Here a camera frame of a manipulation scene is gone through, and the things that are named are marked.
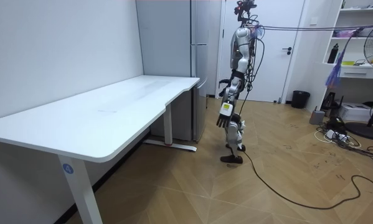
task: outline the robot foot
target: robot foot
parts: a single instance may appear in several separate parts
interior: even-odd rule
[[[234,155],[222,156],[221,162],[243,164],[243,158],[241,156],[235,157]]]
[[[229,146],[229,144],[226,144],[225,147],[227,147],[228,149],[232,149],[232,148]],[[240,152],[245,152],[245,151],[246,151],[246,147],[245,147],[244,145],[242,145],[242,148],[239,148],[239,147],[238,147],[237,150],[240,151]]]

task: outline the door frame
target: door frame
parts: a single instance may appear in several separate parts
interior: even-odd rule
[[[308,18],[308,4],[310,0],[304,0],[303,8],[301,10],[300,21],[298,22],[298,27],[303,25],[304,21]],[[217,88],[218,82],[220,81],[220,68],[221,68],[221,61],[222,61],[222,48],[224,44],[223,38],[223,31],[225,29],[225,8],[226,4],[224,4],[226,0],[221,0],[221,20],[220,20],[220,29],[219,29],[219,43],[218,43],[218,61],[217,61],[217,78],[215,79],[215,98],[219,98],[219,89]],[[281,103],[286,103],[286,97],[288,93],[288,89],[290,86],[291,77],[294,71],[295,63],[297,62],[297,54],[294,54],[300,48],[300,40],[301,40],[302,31],[297,31],[296,39],[294,41],[293,52],[291,54],[290,64],[288,66],[285,85],[283,87],[283,92],[281,94]]]

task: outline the white door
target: white door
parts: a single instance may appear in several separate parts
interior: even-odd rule
[[[232,74],[230,69],[230,42],[235,30],[240,27],[234,8],[237,0],[227,0],[225,2],[225,23],[224,37],[222,42],[222,56],[220,64],[220,80],[229,78]],[[263,26],[277,27],[298,27],[303,9],[304,0],[256,0],[258,6],[251,9],[251,15],[258,15],[257,20]],[[283,88],[286,82],[291,54],[288,49],[294,49],[296,31],[274,31],[266,30],[263,42],[265,44],[265,55],[262,65],[253,82],[253,90],[248,95],[248,100],[255,101],[278,101],[282,97]],[[257,43],[256,68],[261,60],[263,47]],[[247,91],[240,94],[239,99],[245,99]]]

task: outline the blue sticker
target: blue sticker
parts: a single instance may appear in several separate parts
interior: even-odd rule
[[[73,174],[74,173],[73,167],[68,165],[68,164],[63,164],[63,169],[68,174]]]

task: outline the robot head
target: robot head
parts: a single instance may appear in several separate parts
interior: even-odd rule
[[[254,0],[242,0],[237,2],[235,8],[235,15],[243,14],[243,12],[250,12],[250,9],[255,8],[257,5],[254,4]]]

